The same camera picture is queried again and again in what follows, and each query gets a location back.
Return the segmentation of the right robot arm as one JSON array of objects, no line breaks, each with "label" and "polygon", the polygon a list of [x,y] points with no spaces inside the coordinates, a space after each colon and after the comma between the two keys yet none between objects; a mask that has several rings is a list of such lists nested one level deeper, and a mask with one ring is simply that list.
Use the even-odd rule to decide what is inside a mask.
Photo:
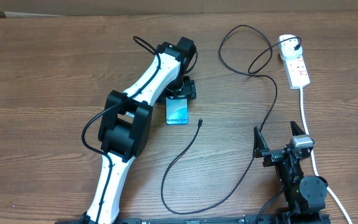
[{"label": "right robot arm", "polygon": [[[274,167],[280,181],[281,191],[260,209],[256,223],[330,223],[328,215],[322,215],[328,193],[326,179],[317,175],[305,176],[301,161],[311,156],[314,140],[294,121],[290,122],[292,137],[283,149],[269,149],[260,129],[254,128],[253,157],[262,158],[264,167]],[[283,195],[286,207],[276,209],[273,215],[264,210]]]}]

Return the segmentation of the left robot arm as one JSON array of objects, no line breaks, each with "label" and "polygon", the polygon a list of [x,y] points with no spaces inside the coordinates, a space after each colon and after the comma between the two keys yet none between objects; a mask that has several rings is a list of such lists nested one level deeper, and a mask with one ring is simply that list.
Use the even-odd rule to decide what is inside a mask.
[{"label": "left robot arm", "polygon": [[102,167],[93,202],[79,223],[116,223],[130,166],[149,139],[154,104],[164,98],[196,98],[195,83],[187,75],[198,57],[193,40],[181,37],[177,44],[153,47],[138,36],[133,39],[154,59],[131,87],[110,92],[102,112],[83,128],[83,145],[101,155]]}]

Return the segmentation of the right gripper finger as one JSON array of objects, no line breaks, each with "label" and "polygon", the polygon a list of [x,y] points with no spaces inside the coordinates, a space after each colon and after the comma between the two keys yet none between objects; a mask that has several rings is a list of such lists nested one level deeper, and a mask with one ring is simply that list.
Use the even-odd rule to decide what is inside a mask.
[{"label": "right gripper finger", "polygon": [[306,133],[297,125],[295,121],[290,121],[292,136],[301,136]]},{"label": "right gripper finger", "polygon": [[269,152],[269,147],[257,126],[254,127],[253,157],[263,157]]}]

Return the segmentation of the blue Galaxy smartphone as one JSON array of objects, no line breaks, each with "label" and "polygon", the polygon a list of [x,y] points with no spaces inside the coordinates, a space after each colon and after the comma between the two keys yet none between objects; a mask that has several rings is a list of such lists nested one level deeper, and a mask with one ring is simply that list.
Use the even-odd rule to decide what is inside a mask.
[{"label": "blue Galaxy smartphone", "polygon": [[165,121],[167,125],[188,124],[188,100],[165,100]]}]

